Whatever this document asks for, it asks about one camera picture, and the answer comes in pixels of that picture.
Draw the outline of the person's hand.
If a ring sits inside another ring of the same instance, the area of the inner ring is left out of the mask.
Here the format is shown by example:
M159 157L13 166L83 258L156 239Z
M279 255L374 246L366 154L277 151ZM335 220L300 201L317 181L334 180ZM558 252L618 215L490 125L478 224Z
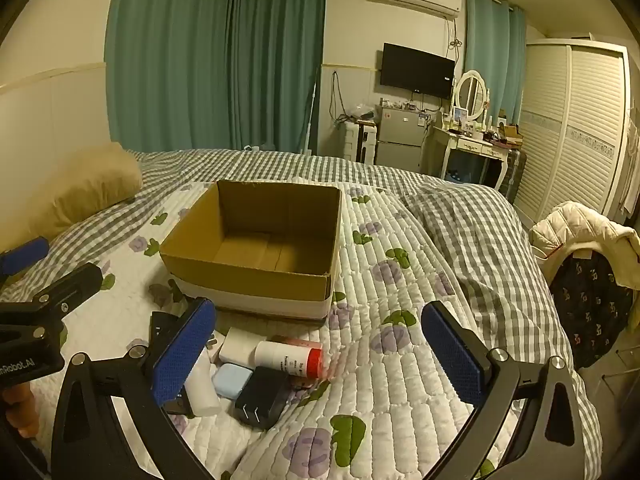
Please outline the person's hand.
M39 432L39 415L36 399L29 382L5 388L1 393L6 408L6 420L21 437L31 439Z

